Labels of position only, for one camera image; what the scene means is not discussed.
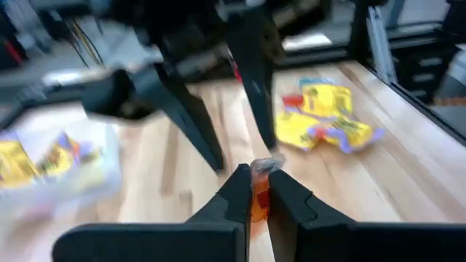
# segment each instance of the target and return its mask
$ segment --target black cable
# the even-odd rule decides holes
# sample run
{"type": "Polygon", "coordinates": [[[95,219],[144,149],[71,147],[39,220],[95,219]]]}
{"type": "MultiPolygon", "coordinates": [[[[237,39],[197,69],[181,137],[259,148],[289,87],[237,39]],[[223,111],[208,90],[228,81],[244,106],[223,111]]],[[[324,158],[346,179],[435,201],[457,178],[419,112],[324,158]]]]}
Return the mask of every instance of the black cable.
{"type": "Polygon", "coordinates": [[[78,54],[79,58],[81,58],[81,61],[89,68],[89,65],[86,63],[86,60],[84,59],[84,57],[82,57],[81,52],[76,48],[74,43],[70,41],[70,44],[73,47],[74,51],[76,51],[76,53],[78,54]]]}
{"type": "Polygon", "coordinates": [[[86,38],[86,40],[91,44],[92,48],[95,50],[95,54],[97,55],[97,58],[98,58],[100,64],[103,66],[103,59],[100,56],[100,53],[97,50],[97,47],[95,47],[94,43],[90,40],[90,37],[84,32],[84,30],[82,30],[82,28],[81,28],[81,26],[79,26],[78,22],[75,22],[75,24],[76,24],[76,27],[78,28],[78,30],[82,33],[82,35],[86,38]]]}
{"type": "Polygon", "coordinates": [[[84,34],[82,33],[82,31],[79,30],[78,23],[75,20],[72,20],[71,23],[72,23],[72,27],[73,27],[73,32],[74,32],[74,34],[76,35],[76,37],[78,39],[79,46],[81,46],[81,44],[82,44],[84,46],[84,48],[86,49],[87,54],[94,60],[94,63],[100,65],[100,61],[97,58],[94,50],[91,48],[89,42],[84,37],[84,34]]]}

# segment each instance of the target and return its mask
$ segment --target yellow package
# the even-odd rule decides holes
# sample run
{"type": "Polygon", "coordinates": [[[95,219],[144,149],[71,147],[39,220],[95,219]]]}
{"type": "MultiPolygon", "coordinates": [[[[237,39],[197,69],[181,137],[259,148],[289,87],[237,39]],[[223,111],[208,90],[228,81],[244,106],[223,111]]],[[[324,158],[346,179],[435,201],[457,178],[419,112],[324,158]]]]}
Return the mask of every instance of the yellow package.
{"type": "Polygon", "coordinates": [[[40,176],[18,141],[0,141],[0,188],[15,188],[40,176]]]}
{"type": "Polygon", "coordinates": [[[307,150],[315,146],[308,129],[320,121],[295,112],[284,111],[278,114],[275,121],[277,139],[281,142],[307,150]]]}
{"type": "Polygon", "coordinates": [[[348,116],[352,114],[351,91],[332,84],[305,84],[302,87],[302,111],[319,117],[348,116]]]}
{"type": "Polygon", "coordinates": [[[340,117],[332,123],[332,127],[342,130],[347,137],[349,146],[361,147],[372,139],[373,130],[367,124],[340,117]]]}

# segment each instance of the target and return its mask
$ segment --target snack package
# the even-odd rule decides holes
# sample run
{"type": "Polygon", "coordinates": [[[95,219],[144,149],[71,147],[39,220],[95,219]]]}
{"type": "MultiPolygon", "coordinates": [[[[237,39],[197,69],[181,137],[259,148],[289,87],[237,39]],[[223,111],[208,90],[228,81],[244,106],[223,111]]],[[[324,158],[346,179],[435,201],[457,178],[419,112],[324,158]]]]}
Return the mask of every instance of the snack package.
{"type": "Polygon", "coordinates": [[[280,142],[308,151],[324,140],[348,154],[382,138],[383,130],[354,120],[348,88],[322,79],[302,79],[300,88],[301,97],[283,98],[285,110],[275,119],[280,142]]]}
{"type": "Polygon", "coordinates": [[[285,164],[285,158],[256,159],[250,164],[253,176],[253,202],[251,205],[251,238],[261,234],[269,217],[269,175],[285,164]]]}
{"type": "Polygon", "coordinates": [[[78,122],[0,134],[0,219],[33,218],[85,205],[119,188],[114,129],[78,122]]]}

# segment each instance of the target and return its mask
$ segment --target wooden tabletop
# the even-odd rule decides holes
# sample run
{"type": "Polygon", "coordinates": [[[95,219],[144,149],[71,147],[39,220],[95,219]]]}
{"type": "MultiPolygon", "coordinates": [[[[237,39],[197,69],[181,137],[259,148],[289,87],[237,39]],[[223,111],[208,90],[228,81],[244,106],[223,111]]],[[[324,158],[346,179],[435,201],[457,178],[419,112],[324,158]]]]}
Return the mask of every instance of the wooden tabletop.
{"type": "MultiPolygon", "coordinates": [[[[466,221],[463,146],[357,63],[277,73],[276,110],[282,107],[280,96],[295,92],[301,77],[331,78],[349,87],[356,117],[384,128],[386,135],[350,155],[324,143],[310,152],[280,145],[287,159],[284,171],[358,221],[466,221]]],[[[226,155],[226,174],[239,163],[270,156],[240,84],[213,82],[193,90],[210,112],[226,155]]],[[[76,106],[55,112],[84,117],[76,106]]],[[[57,121],[50,110],[40,114],[57,121]]],[[[30,126],[49,121],[31,119],[35,124],[30,126]]],[[[120,192],[65,215],[1,226],[0,261],[50,261],[57,237],[82,223],[183,222],[225,181],[226,175],[217,176],[166,116],[118,126],[123,165],[120,192]]],[[[267,232],[251,242],[250,260],[273,261],[267,232]]]]}

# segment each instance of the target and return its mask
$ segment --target transparent bin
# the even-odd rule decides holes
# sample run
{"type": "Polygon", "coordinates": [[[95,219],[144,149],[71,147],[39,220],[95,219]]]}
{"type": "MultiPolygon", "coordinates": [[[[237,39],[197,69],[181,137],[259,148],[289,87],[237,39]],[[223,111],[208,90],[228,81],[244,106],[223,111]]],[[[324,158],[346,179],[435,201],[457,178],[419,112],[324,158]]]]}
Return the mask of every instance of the transparent bin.
{"type": "Polygon", "coordinates": [[[41,131],[0,133],[0,220],[51,215],[118,191],[118,137],[84,120],[41,131]]]}

